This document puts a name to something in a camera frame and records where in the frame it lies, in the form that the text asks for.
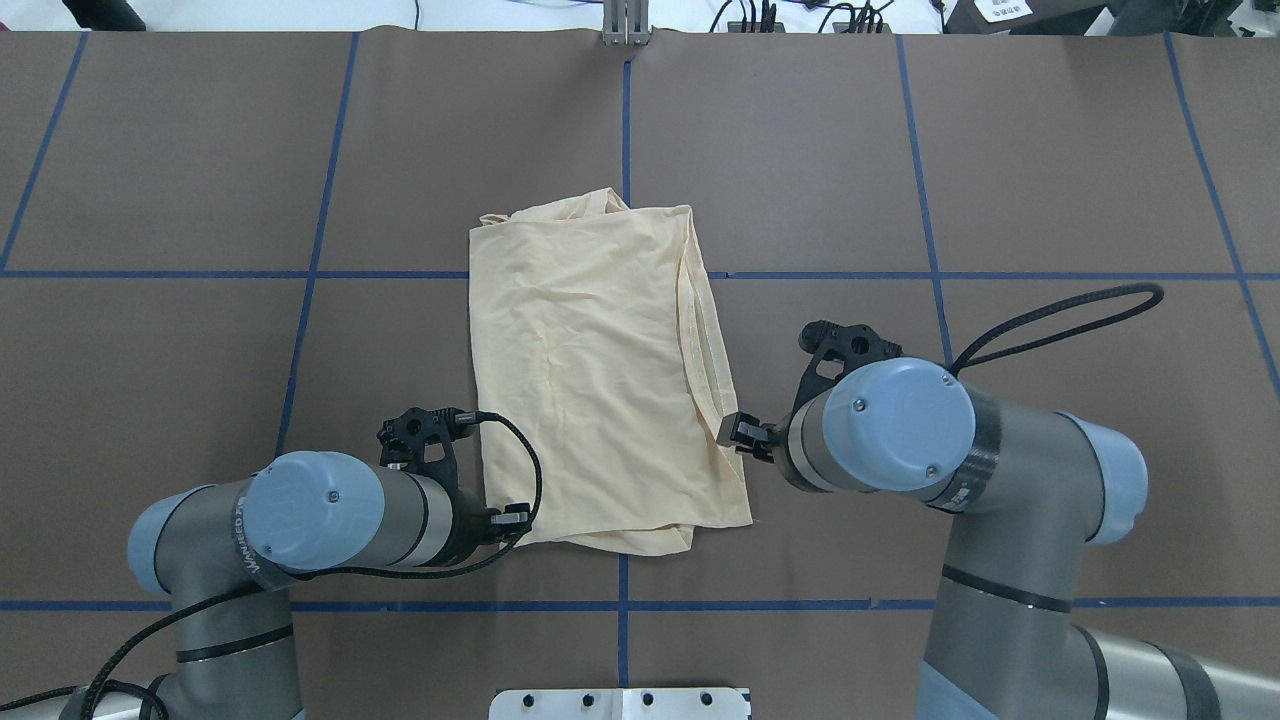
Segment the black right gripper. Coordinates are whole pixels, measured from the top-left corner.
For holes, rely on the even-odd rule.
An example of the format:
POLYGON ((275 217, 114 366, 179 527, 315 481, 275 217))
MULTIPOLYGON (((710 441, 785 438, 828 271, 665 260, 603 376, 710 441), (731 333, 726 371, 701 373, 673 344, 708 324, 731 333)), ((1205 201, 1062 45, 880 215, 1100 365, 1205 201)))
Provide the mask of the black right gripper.
POLYGON ((792 464, 788 450, 790 427, 790 420, 763 421, 750 413, 739 410, 722 418, 716 432, 716 443, 762 462, 792 464))

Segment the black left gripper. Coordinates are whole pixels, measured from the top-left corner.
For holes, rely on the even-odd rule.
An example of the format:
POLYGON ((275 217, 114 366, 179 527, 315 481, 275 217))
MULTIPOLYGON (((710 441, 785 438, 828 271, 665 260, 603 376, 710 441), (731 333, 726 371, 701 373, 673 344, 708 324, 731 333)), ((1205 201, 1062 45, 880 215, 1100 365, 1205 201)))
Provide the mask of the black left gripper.
POLYGON ((456 489, 451 496, 451 566, 460 566, 484 547, 513 544, 532 529, 532 503, 489 507, 477 495, 456 489))

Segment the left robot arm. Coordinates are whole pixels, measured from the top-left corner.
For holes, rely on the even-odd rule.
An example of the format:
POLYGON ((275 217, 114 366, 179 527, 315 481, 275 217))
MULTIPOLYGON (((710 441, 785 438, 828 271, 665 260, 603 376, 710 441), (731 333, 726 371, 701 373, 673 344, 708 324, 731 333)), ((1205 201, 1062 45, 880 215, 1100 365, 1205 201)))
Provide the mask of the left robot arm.
POLYGON ((128 639, 76 691, 64 719, 91 719, 122 660, 172 626, 175 671, 141 715, 170 719, 302 719, 291 589, 324 577, 445 579, 477 569, 475 550, 509 552, 538 502, 486 506, 460 487, 454 455, 294 451, 244 480, 198 486, 157 501, 131 529, 127 556, 173 611, 128 639))

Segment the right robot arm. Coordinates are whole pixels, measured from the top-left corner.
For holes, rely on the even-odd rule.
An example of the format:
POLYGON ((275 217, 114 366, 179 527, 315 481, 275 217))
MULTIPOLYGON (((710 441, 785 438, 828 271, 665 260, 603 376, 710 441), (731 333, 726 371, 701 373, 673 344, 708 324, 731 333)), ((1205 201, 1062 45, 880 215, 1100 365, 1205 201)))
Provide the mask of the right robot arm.
POLYGON ((717 441, 804 491, 896 493, 952 518, 918 719, 1279 715, 1274 676, 1073 621, 1085 548, 1124 538, 1148 497, 1146 460, 1116 430, 896 357, 780 424, 732 413, 717 441))

